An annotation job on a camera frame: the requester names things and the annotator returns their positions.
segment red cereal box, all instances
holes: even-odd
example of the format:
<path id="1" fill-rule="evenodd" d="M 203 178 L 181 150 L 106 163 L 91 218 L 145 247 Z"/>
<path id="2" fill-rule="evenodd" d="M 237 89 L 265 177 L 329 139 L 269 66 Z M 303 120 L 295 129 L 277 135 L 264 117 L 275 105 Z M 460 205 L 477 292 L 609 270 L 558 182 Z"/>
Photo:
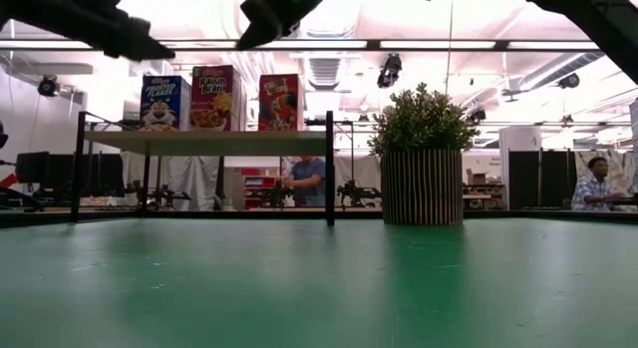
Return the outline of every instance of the red cereal box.
<path id="1" fill-rule="evenodd" d="M 191 130 L 237 130 L 240 117 L 238 106 L 233 105 L 233 93 L 240 85 L 235 83 L 235 76 L 230 65 L 192 69 Z"/>
<path id="2" fill-rule="evenodd" d="M 303 91 L 297 74 L 259 78 L 259 131 L 303 130 Z"/>

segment potted plant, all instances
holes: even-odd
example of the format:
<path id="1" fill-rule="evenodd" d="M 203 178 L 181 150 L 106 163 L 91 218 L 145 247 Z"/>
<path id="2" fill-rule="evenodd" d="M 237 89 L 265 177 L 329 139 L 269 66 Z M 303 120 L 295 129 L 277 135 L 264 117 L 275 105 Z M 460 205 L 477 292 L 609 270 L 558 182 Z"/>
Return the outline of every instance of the potted plant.
<path id="1" fill-rule="evenodd" d="M 463 220 L 462 150 L 479 131 L 464 110 L 422 83 L 402 91 L 375 117 L 368 142 L 381 157 L 383 218 L 392 224 Z"/>

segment green leafy plant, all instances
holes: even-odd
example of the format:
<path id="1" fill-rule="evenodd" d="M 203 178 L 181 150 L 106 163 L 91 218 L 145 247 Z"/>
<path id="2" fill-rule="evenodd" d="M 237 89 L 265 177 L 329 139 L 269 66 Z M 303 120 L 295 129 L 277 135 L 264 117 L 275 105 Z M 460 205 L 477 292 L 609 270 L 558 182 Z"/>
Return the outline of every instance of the green leafy plant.
<path id="1" fill-rule="evenodd" d="M 391 95 L 394 105 L 374 118 L 376 134 L 368 141 L 373 155 L 419 150 L 463 150 L 479 134 L 464 118 L 464 110 L 437 91 L 421 83 L 416 91 Z"/>

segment man in plaid shirt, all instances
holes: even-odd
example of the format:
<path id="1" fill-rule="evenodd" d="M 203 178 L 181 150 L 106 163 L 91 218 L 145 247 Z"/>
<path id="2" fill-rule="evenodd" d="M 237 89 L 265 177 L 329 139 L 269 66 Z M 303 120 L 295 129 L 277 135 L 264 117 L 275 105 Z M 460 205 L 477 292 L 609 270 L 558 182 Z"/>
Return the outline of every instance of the man in plaid shirt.
<path id="1" fill-rule="evenodd" d="M 587 163 L 591 175 L 581 177 L 576 184 L 574 197 L 571 199 L 571 210 L 611 211 L 617 210 L 610 200 L 622 198 L 622 193 L 612 193 L 611 186 L 605 181 L 607 177 L 607 160 L 593 158 Z"/>

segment cereal box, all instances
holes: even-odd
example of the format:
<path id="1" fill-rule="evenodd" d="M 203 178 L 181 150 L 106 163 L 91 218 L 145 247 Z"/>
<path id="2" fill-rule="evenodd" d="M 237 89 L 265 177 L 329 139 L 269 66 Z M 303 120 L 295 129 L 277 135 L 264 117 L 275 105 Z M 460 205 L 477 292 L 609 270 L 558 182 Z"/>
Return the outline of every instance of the cereal box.
<path id="1" fill-rule="evenodd" d="M 144 76 L 142 81 L 140 131 L 186 131 L 190 84 L 181 76 Z"/>
<path id="2" fill-rule="evenodd" d="M 303 130 L 303 92 L 297 74 L 259 78 L 259 131 Z"/>
<path id="3" fill-rule="evenodd" d="M 230 65 L 193 68 L 190 129 L 241 130 L 241 90 L 241 79 Z"/>

